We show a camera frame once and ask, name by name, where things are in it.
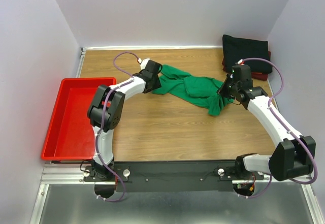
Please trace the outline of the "green t-shirt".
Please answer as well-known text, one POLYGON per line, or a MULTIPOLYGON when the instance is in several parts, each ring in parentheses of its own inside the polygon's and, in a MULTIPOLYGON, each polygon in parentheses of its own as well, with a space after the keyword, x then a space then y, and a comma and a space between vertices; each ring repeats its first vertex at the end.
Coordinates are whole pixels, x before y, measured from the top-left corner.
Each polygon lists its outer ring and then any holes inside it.
POLYGON ((222 97, 217 91, 223 82, 210 77, 194 76, 178 68, 162 65, 159 77, 161 87, 153 94, 171 94, 195 106, 205 108, 211 116, 220 115, 232 99, 222 97))

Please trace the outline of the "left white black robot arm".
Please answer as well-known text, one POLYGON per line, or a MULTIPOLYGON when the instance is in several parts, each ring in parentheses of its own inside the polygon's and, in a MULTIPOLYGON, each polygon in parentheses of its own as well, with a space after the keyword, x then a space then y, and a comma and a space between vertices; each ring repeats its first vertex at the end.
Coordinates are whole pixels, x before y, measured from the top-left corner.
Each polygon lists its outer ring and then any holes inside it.
POLYGON ((163 66, 149 58, 140 62, 140 71, 116 85, 100 85, 87 111, 94 132, 94 162, 98 165, 95 175, 102 181, 112 177, 109 165, 113 159, 114 130, 121 120, 124 103, 131 97, 148 93, 161 87, 159 73, 163 66))

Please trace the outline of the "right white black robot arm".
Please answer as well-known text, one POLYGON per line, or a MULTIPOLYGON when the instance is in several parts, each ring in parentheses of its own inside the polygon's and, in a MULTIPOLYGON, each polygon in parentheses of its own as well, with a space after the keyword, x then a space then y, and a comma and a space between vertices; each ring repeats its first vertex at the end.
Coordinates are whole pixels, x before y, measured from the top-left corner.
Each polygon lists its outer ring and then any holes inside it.
POLYGON ((316 173, 315 140, 295 130, 275 108, 265 90, 253 86, 248 65, 233 66, 218 94, 237 100, 254 115, 276 147, 272 155, 251 153, 237 157, 233 168, 237 178, 245 179, 252 172, 261 172, 284 181, 316 173))

